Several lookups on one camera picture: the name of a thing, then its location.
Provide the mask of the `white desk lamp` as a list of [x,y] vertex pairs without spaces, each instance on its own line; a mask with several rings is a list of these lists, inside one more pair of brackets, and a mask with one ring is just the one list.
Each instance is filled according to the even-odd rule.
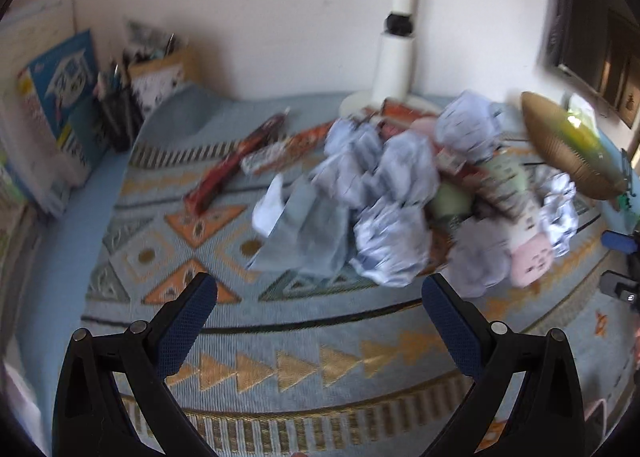
[[378,59],[370,90],[352,93],[341,102],[341,118],[363,118],[384,102],[400,102],[422,112],[436,111],[427,99],[411,93],[416,64],[414,14],[418,0],[392,0],[380,35]]

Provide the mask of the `orange anime snack wrapper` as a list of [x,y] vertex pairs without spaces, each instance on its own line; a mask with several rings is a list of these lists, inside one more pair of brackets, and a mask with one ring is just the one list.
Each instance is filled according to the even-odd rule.
[[245,175],[260,175],[286,168],[321,145],[334,123],[332,120],[307,128],[248,154],[241,161],[242,172]]

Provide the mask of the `brown woven basket bowl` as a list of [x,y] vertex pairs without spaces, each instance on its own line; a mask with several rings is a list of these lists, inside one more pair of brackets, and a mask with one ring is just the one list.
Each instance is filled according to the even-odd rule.
[[521,94],[529,142],[544,162],[566,172],[584,196],[611,200],[625,194],[627,180],[600,139],[582,121],[537,93]]

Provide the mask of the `black mesh pen holder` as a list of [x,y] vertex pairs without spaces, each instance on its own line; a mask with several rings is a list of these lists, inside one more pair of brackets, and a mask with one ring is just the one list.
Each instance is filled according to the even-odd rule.
[[125,74],[124,68],[112,61],[107,71],[98,72],[94,87],[104,131],[117,152],[125,152],[134,146],[143,123]]

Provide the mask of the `blue cover book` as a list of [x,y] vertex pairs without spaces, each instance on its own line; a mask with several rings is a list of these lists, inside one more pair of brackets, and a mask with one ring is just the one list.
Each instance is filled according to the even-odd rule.
[[86,183],[108,147],[93,96],[98,72],[91,31],[85,30],[47,50],[17,76],[37,144],[72,187]]

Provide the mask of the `crumpled paper in bowl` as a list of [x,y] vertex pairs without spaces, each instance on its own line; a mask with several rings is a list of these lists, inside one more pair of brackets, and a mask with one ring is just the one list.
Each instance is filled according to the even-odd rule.
[[494,104],[483,95],[463,91],[437,118],[436,142],[471,162],[492,157],[499,146],[501,126]]

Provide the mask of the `dark red long snack box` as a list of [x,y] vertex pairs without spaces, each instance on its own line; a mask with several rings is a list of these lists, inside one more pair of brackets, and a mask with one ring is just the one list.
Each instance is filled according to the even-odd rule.
[[192,216],[200,216],[207,211],[214,198],[224,189],[230,178],[241,170],[241,162],[252,152],[264,147],[277,134],[286,120],[288,110],[276,113],[255,128],[227,154],[221,162],[213,166],[200,180],[198,186],[184,198],[184,209]]

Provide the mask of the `three-ball plush dango toy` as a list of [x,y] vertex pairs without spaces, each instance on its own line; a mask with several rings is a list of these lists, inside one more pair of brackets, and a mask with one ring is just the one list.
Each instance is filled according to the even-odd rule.
[[510,154],[495,154],[482,164],[498,183],[498,223],[511,255],[511,284],[525,288],[550,269],[554,254],[539,225],[540,204],[529,187],[528,172]]

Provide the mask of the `wooden organizer box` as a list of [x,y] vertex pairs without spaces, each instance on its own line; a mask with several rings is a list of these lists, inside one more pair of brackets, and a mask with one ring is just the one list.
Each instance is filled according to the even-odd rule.
[[131,90],[144,119],[177,88],[203,81],[198,56],[192,46],[179,48],[162,59],[152,59],[128,68]]

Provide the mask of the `patterned blue orange rug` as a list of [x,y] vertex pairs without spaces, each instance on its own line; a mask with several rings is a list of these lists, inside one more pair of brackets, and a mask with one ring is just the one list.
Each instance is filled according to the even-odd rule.
[[[119,333],[151,319],[198,272],[219,281],[218,303],[169,390],[221,456],[415,456],[472,385],[421,304],[421,279],[390,289],[347,266],[329,279],[247,268],[262,242],[250,214],[271,177],[233,177],[202,218],[182,198],[216,161],[272,114],[284,134],[330,121],[342,93],[235,102],[191,87],[158,108],[132,148],[87,292],[82,325]],[[602,246],[638,220],[576,196],[570,253],[525,289],[503,283],[475,300],[491,321],[523,333],[562,328],[586,404],[606,400],[615,422],[632,389],[636,320],[598,290],[618,263]]]

